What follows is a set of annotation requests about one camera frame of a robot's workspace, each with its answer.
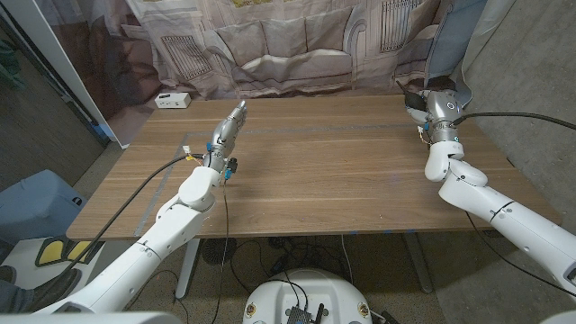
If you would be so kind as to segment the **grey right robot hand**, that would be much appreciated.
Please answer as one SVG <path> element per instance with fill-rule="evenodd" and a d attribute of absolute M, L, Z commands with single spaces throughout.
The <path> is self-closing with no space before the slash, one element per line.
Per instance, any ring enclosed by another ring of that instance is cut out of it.
<path fill-rule="evenodd" d="M 412 120 L 427 134 L 430 145 L 459 141 L 453 122 L 462 116 L 463 108 L 456 101 L 454 91 L 407 92 L 405 107 Z"/>

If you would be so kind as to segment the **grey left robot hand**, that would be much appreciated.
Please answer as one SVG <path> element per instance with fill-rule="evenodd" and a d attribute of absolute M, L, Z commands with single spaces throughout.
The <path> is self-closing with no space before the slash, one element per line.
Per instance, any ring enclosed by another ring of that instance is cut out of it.
<path fill-rule="evenodd" d="M 207 148 L 207 154 L 203 159 L 205 167 L 222 172 L 227 158 L 235 147 L 236 137 L 246 122 L 247 115 L 246 102 L 240 101 L 230 115 L 216 126 Z"/>

